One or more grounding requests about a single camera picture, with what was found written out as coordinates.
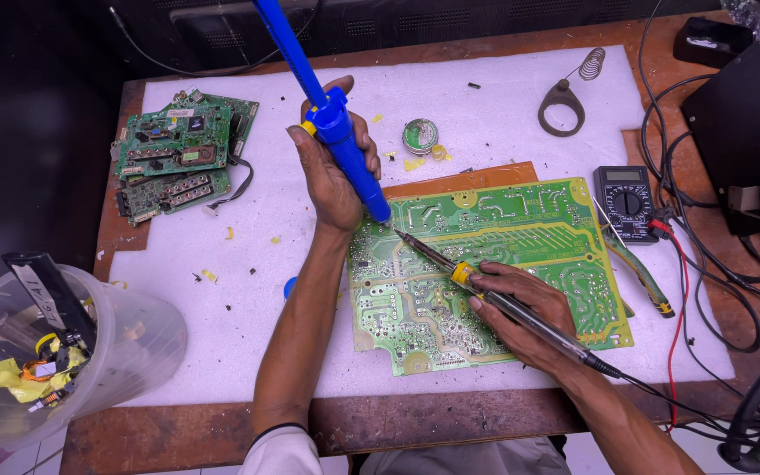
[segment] soldering iron handle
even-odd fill
[[[392,215],[392,210],[380,189],[380,183],[374,179],[371,172],[365,168],[365,154],[356,145],[353,130],[342,140],[327,144],[330,155],[348,178],[354,191],[368,209],[368,214],[377,222],[386,222]]]
[[[576,338],[554,327],[550,322],[543,319],[532,308],[519,302],[512,296],[488,291],[483,293],[483,299],[491,303],[500,311],[511,318],[515,323],[532,331],[542,340],[552,344],[568,358],[577,364],[583,364],[591,354],[591,351],[583,346]]]

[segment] transparent plastic bucket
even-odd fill
[[[152,391],[165,383],[183,360],[186,326],[171,305],[100,282],[68,265],[58,268],[79,299],[93,297],[98,317],[96,348],[89,364],[73,380],[74,391],[54,407],[29,413],[30,403],[20,403],[7,388],[0,388],[0,447],[6,450],[40,442],[75,417]],[[16,314],[32,305],[13,274],[0,278],[0,313]],[[21,365],[37,359],[37,354],[0,341],[0,361],[11,357]]]

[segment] copper coil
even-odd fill
[[[27,361],[26,364],[22,365],[22,372],[19,373],[19,377],[26,381],[37,381],[39,383],[45,383],[48,380],[51,380],[51,377],[54,376],[54,374],[38,377],[31,373],[32,369],[40,366],[41,364],[46,364],[46,361],[42,359],[33,359],[31,361]]]

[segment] tiled floor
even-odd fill
[[[704,426],[700,430],[710,432]],[[41,444],[19,450],[0,465],[0,475],[22,475],[38,461],[45,459],[55,450],[63,447],[66,429],[44,440]],[[685,451],[707,474],[721,475],[741,473],[726,465],[717,455],[718,442],[693,434],[684,429],[673,431],[673,440]],[[589,433],[571,434],[565,446],[567,465],[574,475],[611,475],[612,471],[600,453],[594,438]],[[28,475],[58,475],[61,455],[58,454]],[[345,457],[322,458],[324,475],[347,475],[348,461]],[[237,467],[205,468],[201,470],[164,471],[161,475],[236,475]]]

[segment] label on bucket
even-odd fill
[[[46,286],[43,285],[43,282],[34,270],[28,265],[17,264],[12,264],[11,268],[14,269],[14,274],[28,290],[28,294],[34,299],[34,303],[40,308],[49,325],[59,329],[66,329],[66,325],[63,324],[61,316],[58,314],[58,306],[55,305],[55,300],[51,298]]]

